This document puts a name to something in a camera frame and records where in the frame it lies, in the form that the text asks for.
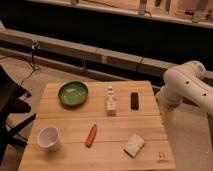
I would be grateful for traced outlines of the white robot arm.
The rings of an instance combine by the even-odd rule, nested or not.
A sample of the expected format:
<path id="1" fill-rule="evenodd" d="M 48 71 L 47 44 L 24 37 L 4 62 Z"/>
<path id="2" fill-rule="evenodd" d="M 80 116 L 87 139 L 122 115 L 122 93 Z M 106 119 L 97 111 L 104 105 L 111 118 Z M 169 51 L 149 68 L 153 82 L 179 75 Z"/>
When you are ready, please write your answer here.
<path id="1" fill-rule="evenodd" d="M 206 69 L 199 61 L 189 61 L 167 69 L 164 85 L 156 94 L 157 104 L 166 124 L 172 118 L 172 111 L 186 98 L 207 113 L 211 148 L 213 150 L 213 87 L 202 81 Z"/>

